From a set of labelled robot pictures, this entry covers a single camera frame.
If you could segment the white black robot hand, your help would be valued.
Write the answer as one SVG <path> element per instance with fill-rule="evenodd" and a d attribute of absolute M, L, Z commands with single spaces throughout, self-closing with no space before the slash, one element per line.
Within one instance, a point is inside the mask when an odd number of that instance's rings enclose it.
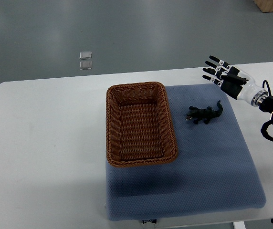
<path fill-rule="evenodd" d="M 228 64 L 215 56 L 209 56 L 207 68 L 203 68 L 204 79 L 217 85 L 223 92 L 235 100 L 244 100 L 257 107 L 268 97 L 268 91 L 258 86 L 245 71 Z"/>

